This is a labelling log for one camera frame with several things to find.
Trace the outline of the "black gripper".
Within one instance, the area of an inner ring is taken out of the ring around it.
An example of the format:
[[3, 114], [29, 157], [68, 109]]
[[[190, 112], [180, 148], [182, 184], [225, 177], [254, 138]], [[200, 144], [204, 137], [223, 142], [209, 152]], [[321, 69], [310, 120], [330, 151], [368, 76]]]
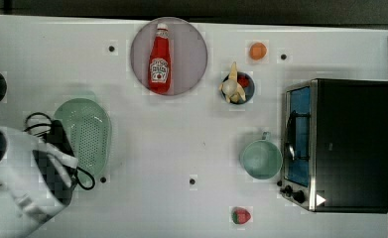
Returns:
[[73, 150], [61, 121], [54, 120], [52, 122], [51, 129], [46, 136], [46, 142], [54, 145], [61, 152], [69, 156], [74, 156]]

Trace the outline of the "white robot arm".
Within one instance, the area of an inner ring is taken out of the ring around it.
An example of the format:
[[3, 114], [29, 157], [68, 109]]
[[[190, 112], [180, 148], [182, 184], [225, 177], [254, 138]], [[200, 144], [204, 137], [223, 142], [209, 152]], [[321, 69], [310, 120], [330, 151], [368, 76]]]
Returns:
[[0, 238], [26, 238], [66, 209], [77, 164], [41, 138], [0, 127]]

